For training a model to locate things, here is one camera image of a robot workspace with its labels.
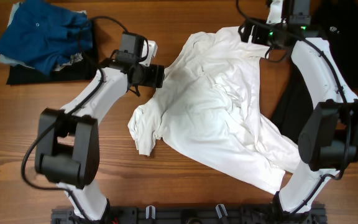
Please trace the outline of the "white t-shirt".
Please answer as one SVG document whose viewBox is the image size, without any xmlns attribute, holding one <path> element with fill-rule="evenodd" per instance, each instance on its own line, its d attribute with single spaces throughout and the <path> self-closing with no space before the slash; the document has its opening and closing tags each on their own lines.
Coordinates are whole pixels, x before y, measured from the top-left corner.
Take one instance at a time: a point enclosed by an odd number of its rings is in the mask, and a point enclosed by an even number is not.
<svg viewBox="0 0 358 224">
<path fill-rule="evenodd" d="M 189 36 L 163 85 L 138 106 L 129 132 L 141 155 L 157 140 L 190 159 L 274 194 L 299 161 L 297 145 L 260 112 L 267 48 L 236 27 Z"/>
</svg>

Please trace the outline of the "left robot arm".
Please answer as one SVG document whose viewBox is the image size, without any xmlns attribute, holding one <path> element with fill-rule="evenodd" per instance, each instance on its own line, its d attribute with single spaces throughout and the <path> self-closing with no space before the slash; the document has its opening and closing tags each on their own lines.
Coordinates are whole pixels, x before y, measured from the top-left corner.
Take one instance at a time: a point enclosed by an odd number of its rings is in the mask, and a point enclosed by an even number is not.
<svg viewBox="0 0 358 224">
<path fill-rule="evenodd" d="M 88 86 L 59 110 L 47 108 L 39 119 L 35 171 L 62 191 L 72 204 L 68 223 L 108 223 L 109 200 L 95 179 L 100 162 L 99 125 L 115 102 L 139 86 L 160 88 L 163 67 L 152 64 L 156 46 L 147 44 L 139 54 L 118 51 L 98 65 Z"/>
</svg>

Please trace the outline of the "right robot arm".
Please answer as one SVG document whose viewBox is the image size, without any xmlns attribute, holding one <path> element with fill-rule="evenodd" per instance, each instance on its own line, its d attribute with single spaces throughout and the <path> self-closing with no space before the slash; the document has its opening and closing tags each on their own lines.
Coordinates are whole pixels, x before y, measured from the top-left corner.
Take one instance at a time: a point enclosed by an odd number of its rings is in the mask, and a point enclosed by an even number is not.
<svg viewBox="0 0 358 224">
<path fill-rule="evenodd" d="M 311 97 L 314 110 L 298 138 L 301 161 L 268 206 L 272 220 L 302 220 L 324 186 L 340 180 L 348 165 L 358 162 L 358 97 L 318 31 L 305 25 L 272 26 L 248 17 L 238 32 L 244 42 L 262 37 L 262 45 L 291 47 L 291 60 Z"/>
</svg>

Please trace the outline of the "black folded garment left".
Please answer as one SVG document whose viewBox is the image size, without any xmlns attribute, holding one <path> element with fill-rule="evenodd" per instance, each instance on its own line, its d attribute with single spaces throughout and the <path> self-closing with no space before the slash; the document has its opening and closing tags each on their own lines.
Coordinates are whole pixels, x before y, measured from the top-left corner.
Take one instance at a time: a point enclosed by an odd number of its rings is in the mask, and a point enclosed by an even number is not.
<svg viewBox="0 0 358 224">
<path fill-rule="evenodd" d="M 87 15 L 14 16 L 0 37 L 0 55 L 15 61 L 8 85 L 90 80 L 98 60 L 93 23 Z"/>
</svg>

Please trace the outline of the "black t-shirt with logo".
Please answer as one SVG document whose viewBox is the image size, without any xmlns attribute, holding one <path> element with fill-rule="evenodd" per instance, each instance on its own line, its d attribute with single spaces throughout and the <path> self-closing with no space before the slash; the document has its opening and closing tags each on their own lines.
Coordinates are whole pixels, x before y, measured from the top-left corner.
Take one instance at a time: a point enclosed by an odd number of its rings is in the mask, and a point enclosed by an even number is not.
<svg viewBox="0 0 358 224">
<path fill-rule="evenodd" d="M 330 44 L 333 59 L 351 90 L 358 88 L 358 3 L 353 0 L 325 0 L 311 16 Z M 284 90 L 270 120 L 282 135 L 298 142 L 303 126 L 313 112 L 313 104 L 300 71 L 292 66 Z"/>
</svg>

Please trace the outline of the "left grey rail clip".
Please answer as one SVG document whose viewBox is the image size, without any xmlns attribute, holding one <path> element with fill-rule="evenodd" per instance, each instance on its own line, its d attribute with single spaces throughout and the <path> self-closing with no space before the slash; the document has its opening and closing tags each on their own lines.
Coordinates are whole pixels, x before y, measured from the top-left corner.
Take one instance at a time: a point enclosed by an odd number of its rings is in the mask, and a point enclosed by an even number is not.
<svg viewBox="0 0 358 224">
<path fill-rule="evenodd" d="M 156 217 L 156 209 L 153 205 L 149 205 L 145 209 L 145 219 L 154 220 Z"/>
</svg>

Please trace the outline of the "grey rail clip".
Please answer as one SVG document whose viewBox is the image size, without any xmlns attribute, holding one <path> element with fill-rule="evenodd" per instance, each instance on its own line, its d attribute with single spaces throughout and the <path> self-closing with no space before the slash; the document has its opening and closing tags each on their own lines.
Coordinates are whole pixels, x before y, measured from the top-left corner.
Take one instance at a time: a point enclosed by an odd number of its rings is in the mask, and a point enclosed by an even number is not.
<svg viewBox="0 0 358 224">
<path fill-rule="evenodd" d="M 149 205 L 145 209 L 145 219 L 154 220 L 156 217 L 156 209 L 153 205 Z"/>
<path fill-rule="evenodd" d="M 224 204 L 221 203 L 217 204 L 215 209 L 219 219 L 223 219 L 227 217 L 227 210 Z"/>
</svg>

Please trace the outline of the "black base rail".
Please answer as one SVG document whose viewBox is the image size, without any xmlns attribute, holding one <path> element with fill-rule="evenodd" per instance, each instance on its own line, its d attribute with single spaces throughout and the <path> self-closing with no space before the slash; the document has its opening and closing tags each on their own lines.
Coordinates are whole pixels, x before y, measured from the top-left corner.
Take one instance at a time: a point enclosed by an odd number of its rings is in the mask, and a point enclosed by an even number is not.
<svg viewBox="0 0 358 224">
<path fill-rule="evenodd" d="M 154 220 L 145 219 L 145 209 L 137 207 L 111 207 L 105 221 L 93 223 L 308 223 L 327 224 L 328 218 L 324 205 L 312 206 L 304 220 L 271 221 L 268 205 L 243 205 L 226 207 L 227 217 L 219 219 L 215 207 L 170 207 L 156 208 Z M 50 223 L 86 223 L 78 217 L 73 208 L 53 209 Z"/>
</svg>

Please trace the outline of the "right grey rail clip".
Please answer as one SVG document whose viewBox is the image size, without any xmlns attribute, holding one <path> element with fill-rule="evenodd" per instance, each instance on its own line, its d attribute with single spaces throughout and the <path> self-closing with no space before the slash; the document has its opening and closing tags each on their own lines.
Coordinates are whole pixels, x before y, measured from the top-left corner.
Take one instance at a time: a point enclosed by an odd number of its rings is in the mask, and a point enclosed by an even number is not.
<svg viewBox="0 0 358 224">
<path fill-rule="evenodd" d="M 223 219 L 227 217 L 227 210 L 224 204 L 221 203 L 217 204 L 215 209 L 219 219 Z"/>
</svg>

